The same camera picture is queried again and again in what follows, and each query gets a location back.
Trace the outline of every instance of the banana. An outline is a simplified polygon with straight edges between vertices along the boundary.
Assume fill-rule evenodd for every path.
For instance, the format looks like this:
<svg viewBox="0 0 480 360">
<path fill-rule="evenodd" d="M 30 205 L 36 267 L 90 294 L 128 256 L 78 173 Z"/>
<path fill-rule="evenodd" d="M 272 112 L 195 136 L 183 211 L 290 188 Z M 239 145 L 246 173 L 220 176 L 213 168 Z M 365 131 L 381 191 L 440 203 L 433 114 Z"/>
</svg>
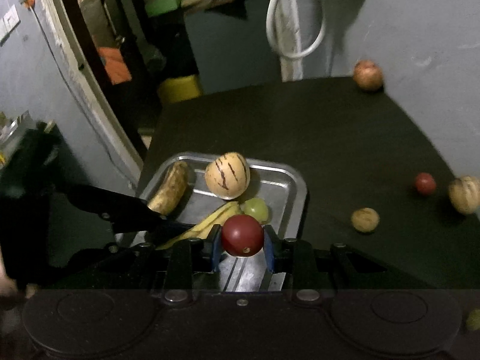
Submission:
<svg viewBox="0 0 480 360">
<path fill-rule="evenodd" d="M 223 225 L 225 221 L 231 216 L 242 214 L 242 210 L 238 202 L 228 202 L 217 209 L 215 212 L 212 212 L 207 218 L 201 221 L 198 225 L 192 227 L 190 230 L 187 230 L 185 233 L 178 235 L 175 238 L 172 238 L 170 241 L 164 243 L 157 247 L 157 250 L 168 249 L 175 242 L 180 241 L 181 239 L 187 238 L 201 238 L 205 239 L 210 233 L 213 225 Z"/>
<path fill-rule="evenodd" d="M 170 214 L 180 202 L 188 185 L 188 165 L 185 161 L 175 162 L 160 185 L 148 208 L 162 215 Z"/>
</svg>

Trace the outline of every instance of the yellow melon with purple stripes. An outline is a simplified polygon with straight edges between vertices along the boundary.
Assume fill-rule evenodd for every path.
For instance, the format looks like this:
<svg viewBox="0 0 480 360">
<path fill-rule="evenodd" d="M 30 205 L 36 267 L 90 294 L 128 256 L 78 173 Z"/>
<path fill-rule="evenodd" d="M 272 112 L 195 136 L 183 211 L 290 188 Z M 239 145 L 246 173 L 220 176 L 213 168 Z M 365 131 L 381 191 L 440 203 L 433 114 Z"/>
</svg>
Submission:
<svg viewBox="0 0 480 360">
<path fill-rule="evenodd" d="M 231 200 L 248 188 L 250 168 L 241 154 L 226 153 L 208 164 L 205 181 L 210 192 L 221 199 Z"/>
</svg>

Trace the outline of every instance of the green object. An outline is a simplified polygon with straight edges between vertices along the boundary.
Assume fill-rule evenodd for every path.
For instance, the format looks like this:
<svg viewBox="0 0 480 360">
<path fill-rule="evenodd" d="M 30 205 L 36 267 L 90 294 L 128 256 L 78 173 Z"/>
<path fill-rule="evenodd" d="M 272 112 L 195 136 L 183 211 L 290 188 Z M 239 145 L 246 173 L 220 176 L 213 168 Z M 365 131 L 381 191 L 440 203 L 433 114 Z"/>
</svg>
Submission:
<svg viewBox="0 0 480 360">
<path fill-rule="evenodd" d="M 182 0 L 154 0 L 145 5 L 148 17 L 162 15 L 177 9 Z"/>
<path fill-rule="evenodd" d="M 480 330 L 480 309 L 473 310 L 466 319 L 466 328 L 470 331 Z"/>
<path fill-rule="evenodd" d="M 248 199 L 243 204 L 243 212 L 254 217 L 259 223 L 268 222 L 268 207 L 263 199 Z"/>
</svg>

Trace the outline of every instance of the black table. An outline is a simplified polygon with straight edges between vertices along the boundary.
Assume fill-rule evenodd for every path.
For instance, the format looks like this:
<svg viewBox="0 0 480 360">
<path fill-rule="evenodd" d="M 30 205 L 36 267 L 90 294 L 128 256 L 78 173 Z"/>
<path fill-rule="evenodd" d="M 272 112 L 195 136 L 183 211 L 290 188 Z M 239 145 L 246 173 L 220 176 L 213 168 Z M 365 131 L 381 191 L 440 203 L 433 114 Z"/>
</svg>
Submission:
<svg viewBox="0 0 480 360">
<path fill-rule="evenodd" d="M 452 208 L 454 178 L 428 139 L 385 94 L 351 78 L 313 79 L 216 93 L 165 108 L 143 167 L 141 191 L 183 151 L 289 164 L 309 190 L 301 237 L 327 249 L 344 242 L 434 285 L 480 288 L 480 222 Z M 437 192 L 412 189 L 431 173 Z M 358 208 L 380 215 L 373 234 L 350 225 Z"/>
</svg>

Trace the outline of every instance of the power cord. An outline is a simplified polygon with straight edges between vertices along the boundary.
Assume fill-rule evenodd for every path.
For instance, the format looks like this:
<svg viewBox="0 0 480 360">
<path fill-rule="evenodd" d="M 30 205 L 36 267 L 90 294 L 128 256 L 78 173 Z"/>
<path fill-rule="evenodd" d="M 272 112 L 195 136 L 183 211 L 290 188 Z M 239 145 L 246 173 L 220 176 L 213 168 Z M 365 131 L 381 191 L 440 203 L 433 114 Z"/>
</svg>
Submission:
<svg viewBox="0 0 480 360">
<path fill-rule="evenodd" d="M 322 25 L 320 27 L 320 31 L 318 33 L 317 39 L 311 44 L 311 46 L 307 47 L 305 50 L 294 53 L 294 52 L 286 52 L 283 51 L 280 45 L 277 43 L 275 39 L 275 11 L 277 10 L 279 0 L 270 0 L 270 4 L 268 5 L 267 10 L 267 19 L 266 19 L 266 33 L 267 33 L 267 40 L 270 44 L 270 47 L 279 54 L 280 56 L 287 58 L 287 59 L 302 59 L 312 52 L 314 52 L 320 43 L 322 43 L 323 38 L 325 37 L 325 30 L 326 30 L 326 21 L 325 21 L 325 12 L 323 10 L 323 2 L 320 0 L 320 9 L 322 10 Z"/>
<path fill-rule="evenodd" d="M 113 158 L 110 154 L 110 150 L 108 148 L 108 146 L 105 144 L 102 136 L 98 133 L 97 129 L 95 128 L 95 126 L 93 125 L 92 121 L 90 120 L 90 118 L 88 117 L 88 114 L 85 112 L 85 109 L 83 109 L 83 104 L 82 102 L 77 98 L 77 96 L 75 95 L 74 91 L 72 90 L 71 86 L 69 85 L 68 81 L 66 80 L 65 76 L 63 75 L 63 72 L 62 72 L 62 69 L 60 68 L 60 65 L 57 61 L 57 58 L 52 50 L 52 47 L 50 45 L 50 42 L 49 42 L 49 39 L 47 37 L 47 34 L 45 33 L 45 30 L 40 22 L 40 19 L 38 18 L 38 15 L 37 13 L 35 12 L 35 8 L 33 6 L 30 6 L 29 9 L 33 12 L 34 14 L 34 17 L 38 23 L 38 26 L 40 27 L 40 31 L 42 32 L 42 35 L 43 35 L 43 38 L 45 39 L 45 42 L 46 42 L 46 45 L 48 46 L 49 48 L 49 51 L 50 51 L 50 54 L 52 55 L 52 58 L 55 62 L 55 65 L 57 66 L 57 69 L 58 69 L 58 72 L 60 73 L 60 76 L 63 80 L 63 82 L 65 83 L 68 91 L 70 92 L 71 96 L 74 98 L 78 108 L 80 109 L 80 112 L 83 114 L 83 116 L 85 117 L 85 119 L 87 120 L 88 124 L 90 125 L 90 127 L 92 128 L 92 130 L 94 131 L 95 135 L 97 136 L 97 141 L 102 145 L 103 149 L 105 150 L 105 153 L 107 154 L 108 158 L 109 158 L 109 161 L 111 162 L 111 164 L 114 166 L 114 168 L 116 169 L 116 171 L 120 174 L 120 176 L 122 176 L 124 179 L 126 179 L 131 185 L 132 185 L 132 188 L 134 190 L 136 190 L 137 188 L 137 183 L 134 182 L 128 175 L 126 175 L 119 167 L 118 165 L 113 161 Z"/>
</svg>

